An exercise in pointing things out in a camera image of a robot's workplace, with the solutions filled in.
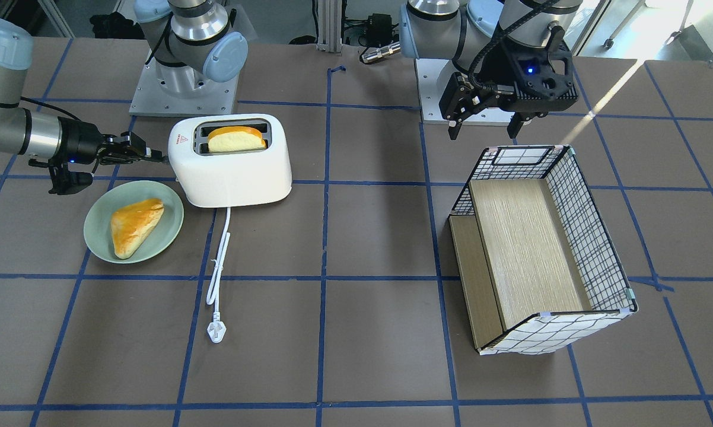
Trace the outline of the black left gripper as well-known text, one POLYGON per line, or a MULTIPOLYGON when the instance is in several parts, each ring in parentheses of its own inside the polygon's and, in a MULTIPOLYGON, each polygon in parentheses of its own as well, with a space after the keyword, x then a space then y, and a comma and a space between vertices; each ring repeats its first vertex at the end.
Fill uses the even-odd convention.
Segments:
POLYGON ((450 140, 457 140, 464 120, 484 109, 514 113, 516 138, 534 117, 570 108, 579 98, 572 60, 564 41, 533 48, 504 40, 476 71, 454 71, 438 103, 450 140))

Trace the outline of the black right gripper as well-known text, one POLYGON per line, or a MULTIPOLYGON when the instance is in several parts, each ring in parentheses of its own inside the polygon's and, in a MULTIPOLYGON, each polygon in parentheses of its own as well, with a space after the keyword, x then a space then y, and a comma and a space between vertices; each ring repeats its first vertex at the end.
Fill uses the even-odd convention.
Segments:
POLYGON ((94 124, 58 116, 28 119, 28 164, 48 170, 51 195, 74 195, 91 186, 93 172, 74 172, 69 163, 118 165, 138 161, 169 163, 168 156, 150 152, 133 132, 101 133, 94 124))

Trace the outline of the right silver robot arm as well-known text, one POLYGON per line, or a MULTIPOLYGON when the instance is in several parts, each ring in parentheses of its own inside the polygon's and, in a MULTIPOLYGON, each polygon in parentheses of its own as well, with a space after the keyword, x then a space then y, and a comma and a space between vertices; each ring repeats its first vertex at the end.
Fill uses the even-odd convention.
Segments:
MULTIPOLYGON (((158 85, 159 100, 183 106, 196 101, 198 114, 209 113, 204 102, 212 97, 218 110, 229 108, 229 84, 249 52, 235 29, 235 11, 215 1, 136 1, 133 8, 151 48, 141 81, 158 85)), ((70 163, 167 162, 133 132, 101 133, 66 111, 53 116, 20 106, 32 49, 29 33, 0 18, 0 152, 28 156, 31 167, 45 168, 51 195, 74 195, 93 183, 93 173, 71 171, 70 163)))

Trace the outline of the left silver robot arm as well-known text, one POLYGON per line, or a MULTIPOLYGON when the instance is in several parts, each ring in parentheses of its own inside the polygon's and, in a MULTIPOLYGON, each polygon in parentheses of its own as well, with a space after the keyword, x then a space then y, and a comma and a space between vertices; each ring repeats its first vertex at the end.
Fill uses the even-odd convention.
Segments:
POLYGON ((576 103, 573 56, 565 33, 579 1, 408 1, 400 18, 402 54, 449 60, 441 117, 456 139, 485 109, 511 113, 508 135, 576 103))

